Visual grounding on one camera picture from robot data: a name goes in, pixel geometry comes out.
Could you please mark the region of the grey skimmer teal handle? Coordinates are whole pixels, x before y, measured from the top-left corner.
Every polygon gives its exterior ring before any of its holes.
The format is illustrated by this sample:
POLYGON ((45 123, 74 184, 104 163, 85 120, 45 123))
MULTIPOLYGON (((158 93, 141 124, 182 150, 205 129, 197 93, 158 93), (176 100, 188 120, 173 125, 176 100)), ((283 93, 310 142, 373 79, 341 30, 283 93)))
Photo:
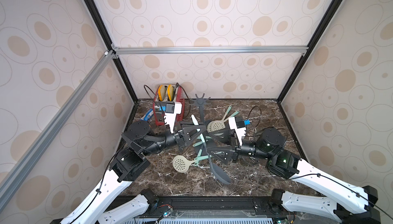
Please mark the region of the grey skimmer teal handle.
POLYGON ((211 169, 211 172, 213 173, 213 175, 216 177, 217 180, 219 180, 223 184, 226 184, 226 185, 231 184, 232 181, 231 181, 231 178, 228 176, 228 174, 221 167, 219 167, 217 164, 212 162, 211 155, 207 151, 207 145, 206 145, 204 135, 201 134, 200 138, 202 140, 204 149, 206 150, 208 160, 210 163, 210 169, 211 169))

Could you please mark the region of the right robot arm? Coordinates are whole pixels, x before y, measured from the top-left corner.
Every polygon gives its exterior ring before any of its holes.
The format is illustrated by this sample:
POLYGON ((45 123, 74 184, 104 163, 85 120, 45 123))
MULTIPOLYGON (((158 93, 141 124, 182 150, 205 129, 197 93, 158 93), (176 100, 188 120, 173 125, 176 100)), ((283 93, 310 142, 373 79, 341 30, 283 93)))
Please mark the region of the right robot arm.
POLYGON ((240 156, 265 159, 266 169, 274 177, 301 183, 321 193, 321 196, 307 196, 275 189, 269 201, 271 208, 322 216, 341 224, 381 223, 376 188, 346 183, 285 150, 286 138, 274 127, 259 131, 256 141, 245 140, 244 133, 245 128, 208 133, 208 138, 225 145, 210 147, 207 152, 225 164, 236 162, 240 156))

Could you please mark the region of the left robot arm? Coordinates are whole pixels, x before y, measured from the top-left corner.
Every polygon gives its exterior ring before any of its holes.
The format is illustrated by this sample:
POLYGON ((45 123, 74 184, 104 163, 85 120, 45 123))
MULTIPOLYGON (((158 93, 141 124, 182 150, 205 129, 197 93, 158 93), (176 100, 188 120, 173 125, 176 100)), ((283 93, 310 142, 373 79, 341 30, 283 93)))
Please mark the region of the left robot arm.
POLYGON ((121 136, 125 147, 115 153, 106 167, 102 180, 67 217, 53 220, 54 224, 122 224, 157 208, 158 197, 142 190, 132 200, 108 210, 117 196, 147 169, 148 155, 178 146, 184 149, 206 132, 204 124, 177 122, 174 129, 155 134, 148 122, 132 123, 121 136))

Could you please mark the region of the grey utensil rack stand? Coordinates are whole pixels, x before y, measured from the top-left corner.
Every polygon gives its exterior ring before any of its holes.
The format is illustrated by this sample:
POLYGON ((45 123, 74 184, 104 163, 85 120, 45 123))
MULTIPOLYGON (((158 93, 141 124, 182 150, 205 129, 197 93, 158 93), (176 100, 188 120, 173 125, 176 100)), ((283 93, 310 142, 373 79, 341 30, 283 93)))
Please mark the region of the grey utensil rack stand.
MULTIPOLYGON (((208 104, 208 100, 209 100, 210 98, 204 99, 204 95, 205 95, 205 94, 203 94, 202 97, 198 97, 198 96, 196 95, 196 99, 192 99, 192 100, 191 100, 191 105, 197 106, 197 107, 199 108, 201 121, 203 122, 203 124, 204 124, 204 125, 206 126, 206 128, 207 128, 207 126, 208 126, 208 124, 209 124, 210 122, 205 120, 204 105, 207 105, 207 104, 208 104)), ((206 132, 203 133, 205 139, 206 139, 206 137, 207 137, 207 134, 208 134, 208 131, 207 131, 207 129, 206 129, 206 132)), ((211 148, 208 148, 208 153, 210 153, 210 155, 211 155, 211 148)))

